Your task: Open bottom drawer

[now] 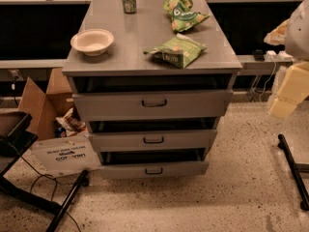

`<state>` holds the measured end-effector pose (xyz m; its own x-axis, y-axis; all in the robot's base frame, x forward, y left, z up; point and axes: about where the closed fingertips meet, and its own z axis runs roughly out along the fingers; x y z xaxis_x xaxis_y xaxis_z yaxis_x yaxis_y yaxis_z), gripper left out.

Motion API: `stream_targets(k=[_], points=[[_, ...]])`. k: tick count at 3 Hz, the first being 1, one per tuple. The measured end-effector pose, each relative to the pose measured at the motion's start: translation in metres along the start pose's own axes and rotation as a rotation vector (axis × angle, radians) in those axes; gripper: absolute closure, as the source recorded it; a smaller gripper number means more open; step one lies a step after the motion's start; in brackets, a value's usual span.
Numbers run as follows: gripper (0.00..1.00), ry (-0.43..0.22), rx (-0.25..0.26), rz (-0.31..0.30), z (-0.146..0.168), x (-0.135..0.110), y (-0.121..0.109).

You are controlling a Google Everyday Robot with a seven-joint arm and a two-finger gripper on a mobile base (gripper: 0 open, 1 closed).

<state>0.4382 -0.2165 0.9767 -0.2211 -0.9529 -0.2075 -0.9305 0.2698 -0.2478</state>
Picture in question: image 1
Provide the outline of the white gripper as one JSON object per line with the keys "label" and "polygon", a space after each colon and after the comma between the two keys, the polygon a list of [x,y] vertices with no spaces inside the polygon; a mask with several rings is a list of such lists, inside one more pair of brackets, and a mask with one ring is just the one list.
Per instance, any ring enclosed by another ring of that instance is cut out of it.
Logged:
{"label": "white gripper", "polygon": [[309,96],[309,63],[281,66],[275,75],[272,94],[268,99],[268,114],[278,119],[289,117]]}

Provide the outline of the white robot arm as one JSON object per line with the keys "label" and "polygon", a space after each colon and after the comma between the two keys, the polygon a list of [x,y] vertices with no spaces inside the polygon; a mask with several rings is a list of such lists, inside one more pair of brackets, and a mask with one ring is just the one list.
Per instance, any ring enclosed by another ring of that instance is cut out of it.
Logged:
{"label": "white robot arm", "polygon": [[309,0],[303,0],[291,17],[267,33],[264,42],[283,44],[296,62],[275,76],[268,113],[287,118],[309,96]]}

